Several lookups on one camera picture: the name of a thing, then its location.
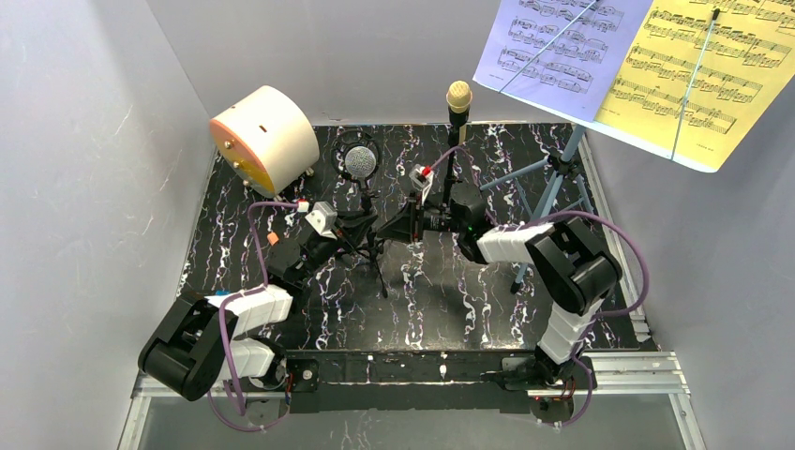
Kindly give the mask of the silver microphone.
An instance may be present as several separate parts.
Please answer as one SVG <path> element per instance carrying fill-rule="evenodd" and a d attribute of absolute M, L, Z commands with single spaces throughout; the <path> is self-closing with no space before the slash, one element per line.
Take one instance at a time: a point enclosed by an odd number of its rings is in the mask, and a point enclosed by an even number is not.
<path fill-rule="evenodd" d="M 354 216 L 363 219 L 367 224 L 364 231 L 366 243 L 357 247 L 356 252 L 367 257 L 381 282 L 381 294 L 387 298 L 388 291 L 378 262 L 378 256 L 383 252 L 383 240 L 377 240 L 376 231 L 373 229 L 378 216 L 373 210 L 372 201 L 378 198 L 379 194 L 370 188 L 370 180 L 378 172 L 383 160 L 383 151 L 370 134 L 355 128 L 342 131 L 336 137 L 333 142 L 333 154 L 334 168 L 339 177 L 357 187 L 360 210 L 356 211 Z"/>

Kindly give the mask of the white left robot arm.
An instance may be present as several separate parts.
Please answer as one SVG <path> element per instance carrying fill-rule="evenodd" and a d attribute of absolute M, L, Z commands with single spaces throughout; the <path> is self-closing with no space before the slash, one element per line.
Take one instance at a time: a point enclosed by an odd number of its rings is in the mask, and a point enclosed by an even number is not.
<path fill-rule="evenodd" d="M 223 295 L 180 294 L 144 344 L 139 370 L 188 401 L 203 397 L 216 383 L 236 388 L 244 378 L 273 377 L 282 350 L 248 332 L 285 321 L 328 261 L 361 251 L 374 234 L 374 213 L 324 207 L 316 203 L 303 231 L 270 247 L 263 259 L 264 284 Z"/>

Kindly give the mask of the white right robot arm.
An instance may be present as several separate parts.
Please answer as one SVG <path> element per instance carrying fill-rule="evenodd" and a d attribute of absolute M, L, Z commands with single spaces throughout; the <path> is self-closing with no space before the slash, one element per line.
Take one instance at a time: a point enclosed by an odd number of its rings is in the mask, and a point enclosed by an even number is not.
<path fill-rule="evenodd" d="M 564 211 L 528 225 L 500 225 L 489 215 L 478 187 L 453 186 L 441 208 L 424 206 L 421 197 L 412 193 L 377 237 L 413 244 L 426 231 L 453 233 L 459 251 L 473 263 L 534 266 L 551 296 L 551 315 L 533 356 L 486 372 L 482 380 L 518 390 L 571 379 L 596 313 L 623 277 L 617 260 L 587 224 L 591 214 Z"/>

